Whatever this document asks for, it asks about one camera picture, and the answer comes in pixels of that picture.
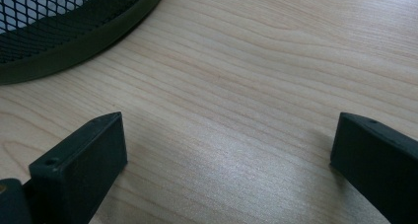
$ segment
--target screw hole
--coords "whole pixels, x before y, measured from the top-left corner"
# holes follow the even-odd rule
[[[53,166],[53,165],[55,165],[55,163],[58,162],[58,160],[59,160],[58,158],[50,158],[50,159],[46,160],[45,165],[46,166]]]

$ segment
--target light wood tabletop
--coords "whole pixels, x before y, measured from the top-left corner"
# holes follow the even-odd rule
[[[162,0],[82,65],[0,87],[0,179],[122,112],[129,163],[91,223],[387,223],[329,156],[341,112],[418,138],[417,27],[418,0]]]

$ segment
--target black plastic part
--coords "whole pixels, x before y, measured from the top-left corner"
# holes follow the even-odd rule
[[[0,224],[89,223],[126,164],[122,114],[97,117],[30,164],[23,186],[0,180]]]
[[[0,85],[19,83],[50,75],[89,59],[128,33],[136,24],[147,17],[160,2],[160,0],[138,0],[130,8],[118,10],[112,8],[112,6],[127,3],[126,0],[115,0],[118,1],[117,3],[106,3],[106,1],[89,0],[80,8],[65,15],[47,17],[27,26],[25,29],[17,30],[22,33],[34,32],[36,34],[33,41],[19,42],[17,43],[18,47],[42,44],[44,39],[39,37],[38,33],[49,31],[43,30],[44,26],[49,27],[51,25],[52,30],[52,32],[48,32],[50,36],[44,38],[60,39],[64,34],[67,34],[67,32],[61,32],[61,30],[71,30],[72,32],[80,30],[80,32],[60,43],[55,43],[53,46],[42,47],[28,56],[19,56],[19,59],[13,61],[0,62]],[[113,16],[107,16],[106,13],[117,14],[117,17],[111,19]],[[97,18],[102,19],[97,20],[91,26],[92,21]],[[15,33],[0,35],[0,42],[4,44],[2,46],[11,45],[7,43],[10,34]],[[19,40],[29,39],[20,33],[15,35]],[[0,50],[0,56],[8,51],[6,49]]]
[[[418,142],[343,112],[331,153],[339,171],[391,223],[418,223]]]
[[[0,223],[32,223],[19,180],[5,179],[0,181]]]
[[[127,164],[121,113],[97,117],[30,164],[47,223],[89,223]]]

